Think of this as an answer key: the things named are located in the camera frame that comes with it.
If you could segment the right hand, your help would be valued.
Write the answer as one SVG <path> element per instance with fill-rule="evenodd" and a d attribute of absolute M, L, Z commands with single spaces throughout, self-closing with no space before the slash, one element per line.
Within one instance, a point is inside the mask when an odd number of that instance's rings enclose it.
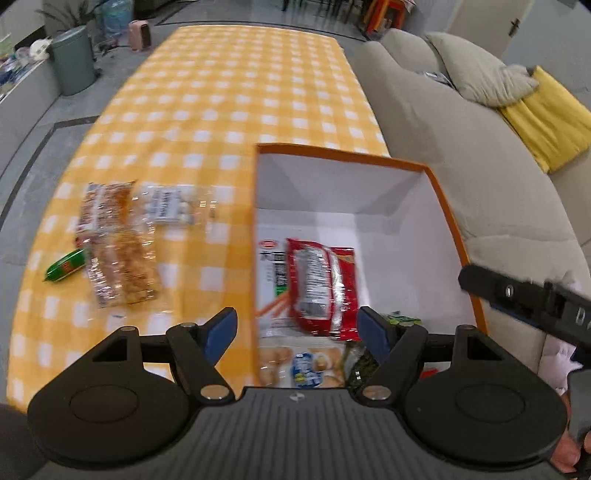
<path fill-rule="evenodd" d="M 575 466 L 580 460 L 582 449 L 586 453 L 590 453 L 591 433 L 588 432 L 586 434 L 583 445 L 580 446 L 570 436 L 568 431 L 565 431 L 557 444 L 550 462 L 562 473 L 572 473 L 575 471 Z"/>

